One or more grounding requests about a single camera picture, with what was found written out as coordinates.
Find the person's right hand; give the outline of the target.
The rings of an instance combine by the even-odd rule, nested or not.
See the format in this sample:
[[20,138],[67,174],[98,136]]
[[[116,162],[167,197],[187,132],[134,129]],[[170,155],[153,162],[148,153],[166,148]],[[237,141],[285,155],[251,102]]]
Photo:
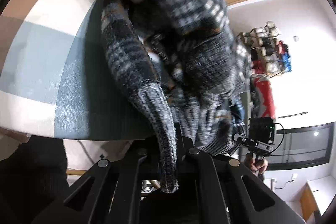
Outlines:
[[253,173],[264,174],[268,168],[267,159],[256,160],[251,153],[246,154],[244,165]]

